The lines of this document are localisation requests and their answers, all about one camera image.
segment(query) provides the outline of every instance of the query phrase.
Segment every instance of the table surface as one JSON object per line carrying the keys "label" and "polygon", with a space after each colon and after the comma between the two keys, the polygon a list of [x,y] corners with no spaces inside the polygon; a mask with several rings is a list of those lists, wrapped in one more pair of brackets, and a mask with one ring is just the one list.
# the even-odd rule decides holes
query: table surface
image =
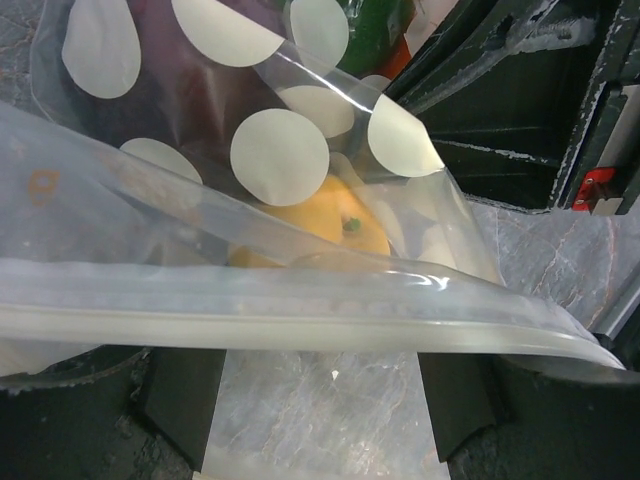
{"label": "table surface", "polygon": [[[0,0],[0,99],[33,113],[29,46],[43,1]],[[586,326],[640,260],[640,207],[620,218],[474,212],[507,285],[555,300]],[[300,471],[447,477],[415,353],[230,352],[211,438],[223,452]]]}

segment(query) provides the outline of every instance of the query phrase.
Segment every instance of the yellow fruit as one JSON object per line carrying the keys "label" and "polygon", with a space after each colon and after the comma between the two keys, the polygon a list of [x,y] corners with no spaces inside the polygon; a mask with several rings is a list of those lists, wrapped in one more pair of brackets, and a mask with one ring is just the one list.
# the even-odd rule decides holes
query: yellow fruit
{"label": "yellow fruit", "polygon": [[[389,242],[378,220],[338,177],[328,175],[309,199],[290,207],[258,207],[265,213],[330,242],[365,252],[389,255]],[[229,262],[235,267],[280,266],[240,247]]]}

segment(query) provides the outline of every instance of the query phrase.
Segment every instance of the red latch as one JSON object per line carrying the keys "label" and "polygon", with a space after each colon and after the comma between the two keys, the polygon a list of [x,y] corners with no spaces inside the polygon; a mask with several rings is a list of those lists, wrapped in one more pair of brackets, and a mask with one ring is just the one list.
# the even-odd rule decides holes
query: red latch
{"label": "red latch", "polygon": [[596,185],[609,183],[613,179],[615,173],[615,168],[596,168],[587,173],[582,181],[582,185],[580,185],[580,190],[578,190],[576,199],[573,202],[573,206],[571,207],[572,210],[588,212],[589,200],[593,199],[595,196]]}

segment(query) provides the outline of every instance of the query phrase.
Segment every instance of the marble countertop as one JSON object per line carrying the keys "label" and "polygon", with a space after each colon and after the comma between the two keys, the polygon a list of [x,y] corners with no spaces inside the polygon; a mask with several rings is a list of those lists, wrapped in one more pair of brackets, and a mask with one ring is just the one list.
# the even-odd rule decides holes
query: marble countertop
{"label": "marble countertop", "polygon": [[[0,99],[36,114],[29,46],[43,1],[0,0]],[[474,212],[507,285],[555,300],[586,326],[640,260],[640,206],[620,218]],[[415,353],[229,352],[211,440],[220,452],[301,472],[447,478]]]}

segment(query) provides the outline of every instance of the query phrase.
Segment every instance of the orange logo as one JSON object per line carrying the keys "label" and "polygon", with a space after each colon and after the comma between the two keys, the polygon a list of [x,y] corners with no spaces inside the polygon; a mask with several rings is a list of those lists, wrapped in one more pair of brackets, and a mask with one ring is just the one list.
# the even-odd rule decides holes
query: orange logo
{"label": "orange logo", "polygon": [[29,178],[29,198],[36,207],[43,207],[53,199],[58,187],[60,172],[55,170],[34,170]]}

